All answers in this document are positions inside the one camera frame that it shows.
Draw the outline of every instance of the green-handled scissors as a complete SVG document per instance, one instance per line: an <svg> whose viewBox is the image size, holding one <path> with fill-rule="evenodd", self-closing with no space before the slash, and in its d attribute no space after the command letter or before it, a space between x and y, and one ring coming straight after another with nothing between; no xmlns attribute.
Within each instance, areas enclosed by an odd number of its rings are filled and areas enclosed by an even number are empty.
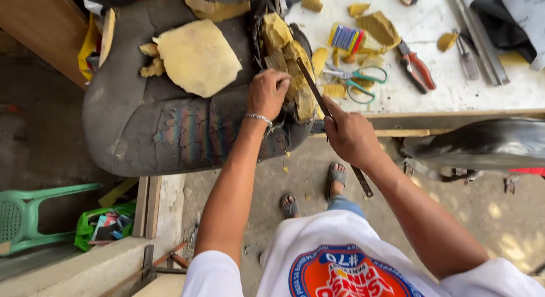
<svg viewBox="0 0 545 297"><path fill-rule="evenodd" d="M328 69L324 69L324 73L327 73L327 74L330 74L334 77L337 77L341 80L344 80L344 84L346 85L346 92L348 94L348 96L354 101L354 102L357 102L359 104L368 104L368 103L371 103L373 102L373 100L375 99L375 94L366 90L365 88L361 87L360 85L358 85L358 83L354 82L351 80L351 78L360 78L360 79L364 79L364 80L370 80L370 81L374 81L374 82L378 82L380 84L384 84L386 82L386 80L388 79L388 73L386 73L386 71L378 66L369 66L369 67L364 67L364 68L359 68L357 70L354 70L353 72L348 72L348 71L344 71L338 67L335 67L334 65L330 64L330 63L326 63L326 66L328 67ZM365 76L364 75L364 70L370 70L370 69L378 69L378 70L381 70L383 73L384 73L384 78L382 79L379 79L379 78L375 78L375 77L371 77L371 76ZM350 93L350 89L351 88L356 88L360 91L362 91L365 95L368 95L368 96L371 96L371 100L369 101L366 101L366 102L362 102L362 101L358 101L356 99L354 99L354 97L352 97L351 93Z"/></svg>

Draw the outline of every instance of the white t-shirt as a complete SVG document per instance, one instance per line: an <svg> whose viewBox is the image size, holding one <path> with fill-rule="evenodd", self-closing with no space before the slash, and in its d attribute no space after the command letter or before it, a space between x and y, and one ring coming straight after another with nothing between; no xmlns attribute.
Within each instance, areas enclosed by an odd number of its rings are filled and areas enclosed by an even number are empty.
<svg viewBox="0 0 545 297"><path fill-rule="evenodd" d="M261 264L258 297L545 296L505 259L436 284L364 218L344 210L283 221ZM228 255L203 252L189 265L182 296L242 296L240 271Z"/></svg>

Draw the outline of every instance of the red-handled pliers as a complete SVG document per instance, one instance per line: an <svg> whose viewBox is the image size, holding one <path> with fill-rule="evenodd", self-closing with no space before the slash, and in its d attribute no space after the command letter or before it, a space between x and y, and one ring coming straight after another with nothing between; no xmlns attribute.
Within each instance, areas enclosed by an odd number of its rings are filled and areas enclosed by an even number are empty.
<svg viewBox="0 0 545 297"><path fill-rule="evenodd" d="M411 82L416 85L421 93L428 93L428 90L434 90L437 88L433 83L432 76L429 73L428 67L416 56L416 53L411 52L409 47L404 41L401 41L397 45L397 49L401 54L401 60L399 61L405 70L405 74L409 77Z"/></svg>

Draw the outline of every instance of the foot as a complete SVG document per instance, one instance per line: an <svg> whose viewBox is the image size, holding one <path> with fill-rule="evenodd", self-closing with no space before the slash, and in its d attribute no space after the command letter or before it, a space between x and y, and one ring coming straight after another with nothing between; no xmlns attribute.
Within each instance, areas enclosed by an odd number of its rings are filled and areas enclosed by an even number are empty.
<svg viewBox="0 0 545 297"><path fill-rule="evenodd" d="M280 199L280 210L284 215L284 219L300 217L299 206L297 205L295 197L291 193L285 194Z"/></svg>
<svg viewBox="0 0 545 297"><path fill-rule="evenodd" d="M343 165L334 163L330 167L329 200L342 194L346 184L346 168Z"/></svg>

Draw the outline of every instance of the green plastic chair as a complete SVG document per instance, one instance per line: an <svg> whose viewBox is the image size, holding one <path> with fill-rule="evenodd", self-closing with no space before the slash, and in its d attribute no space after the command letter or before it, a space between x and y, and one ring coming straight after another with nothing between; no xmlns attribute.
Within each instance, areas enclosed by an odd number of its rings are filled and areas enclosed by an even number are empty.
<svg viewBox="0 0 545 297"><path fill-rule="evenodd" d="M3 191L0 192L0 244L10 241L7 256L27 248L51 244L53 242L73 240L76 231L42 234L37 231L38 206L46 199L91 191L102 187L100 183L91 183L39 191Z"/></svg>

